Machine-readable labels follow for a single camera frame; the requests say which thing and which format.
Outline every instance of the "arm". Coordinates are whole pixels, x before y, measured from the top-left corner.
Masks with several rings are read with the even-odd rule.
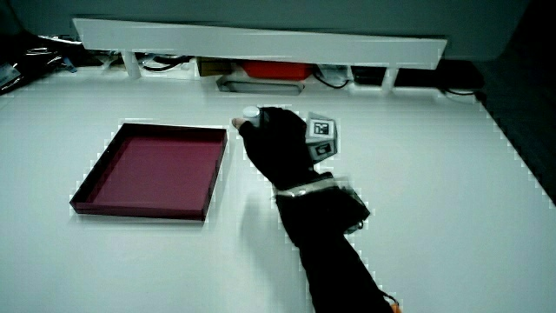
[[[261,111],[260,127],[237,118],[232,124],[240,131],[251,162],[277,191],[276,205],[300,250],[316,312],[391,313],[393,308],[384,299],[388,295],[378,289],[343,235],[361,220],[362,204],[334,184],[323,183],[333,181],[332,174],[314,171],[305,144],[306,125],[296,114],[277,108]],[[308,192],[290,195],[299,188]]]

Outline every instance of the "cable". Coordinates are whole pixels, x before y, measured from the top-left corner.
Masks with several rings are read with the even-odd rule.
[[[324,84],[327,85],[328,87],[332,87],[332,88],[334,88],[334,89],[342,89],[342,88],[346,87],[346,85],[348,85],[348,83],[349,83],[349,80],[346,80],[346,82],[345,82],[342,86],[334,86],[334,85],[332,85],[332,84],[330,84],[330,83],[327,83],[327,82],[325,82],[324,80],[322,80],[322,79],[319,77],[319,74],[317,74],[317,73],[318,73],[318,70],[313,70],[313,76],[314,76],[314,78],[316,78],[316,80],[318,80],[319,82],[324,83]]]
[[[458,96],[473,96],[473,95],[475,94],[475,92],[476,92],[476,91],[472,91],[472,92],[457,92],[457,91],[453,91],[453,90],[450,90],[450,89],[442,89],[442,88],[439,88],[439,90],[440,90],[441,92],[447,92],[447,93],[451,93],[451,94],[458,95]]]
[[[160,57],[160,56],[156,56],[156,57],[153,58],[153,61],[157,62],[157,63],[160,63],[160,64],[166,64],[166,66],[155,68],[155,67],[143,65],[142,67],[145,70],[150,70],[150,71],[154,71],[154,72],[165,71],[165,70],[173,69],[173,68],[175,68],[176,66],[178,66],[182,63],[189,62],[189,60],[191,60],[192,58],[193,57],[189,57],[189,56],[183,56],[183,57]]]
[[[394,301],[394,303],[396,303],[396,313],[398,311],[398,308],[400,307],[400,303],[398,302],[398,300],[396,298],[394,298],[393,296],[390,296],[388,293],[379,290],[380,293],[382,293],[383,296],[388,297],[390,300]]]
[[[147,65],[143,65],[143,68],[145,70],[150,70],[150,71],[165,71],[165,70],[173,69],[178,65],[179,64],[172,64],[172,65],[162,66],[160,68],[153,68],[153,67],[150,67],[150,66],[147,66]]]

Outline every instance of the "magenta tray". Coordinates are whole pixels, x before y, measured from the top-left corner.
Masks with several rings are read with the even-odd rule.
[[[125,123],[69,202],[77,213],[204,221],[226,130]]]

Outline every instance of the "dark floor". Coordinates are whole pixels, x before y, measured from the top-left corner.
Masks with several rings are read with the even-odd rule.
[[[556,66],[548,48],[549,2],[532,0],[506,50],[475,63],[486,109],[556,202]]]

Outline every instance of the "sensor device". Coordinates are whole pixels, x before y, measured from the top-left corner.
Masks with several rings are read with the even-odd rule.
[[[338,153],[338,132],[332,118],[309,112],[305,144],[309,149],[313,164]]]

